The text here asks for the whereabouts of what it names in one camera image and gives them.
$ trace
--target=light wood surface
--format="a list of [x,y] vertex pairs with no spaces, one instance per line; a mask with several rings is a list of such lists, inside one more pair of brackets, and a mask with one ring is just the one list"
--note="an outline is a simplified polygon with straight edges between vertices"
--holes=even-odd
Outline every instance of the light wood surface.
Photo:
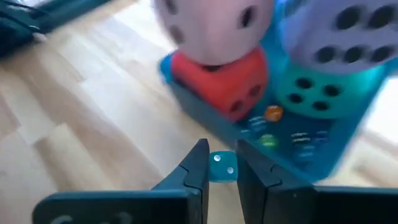
[[[57,191],[149,189],[199,138],[227,150],[162,83],[173,49],[150,1],[117,0],[0,62],[1,224]],[[360,134],[321,184],[398,186],[391,147]],[[211,184],[209,208],[210,224],[243,223],[236,184]]]

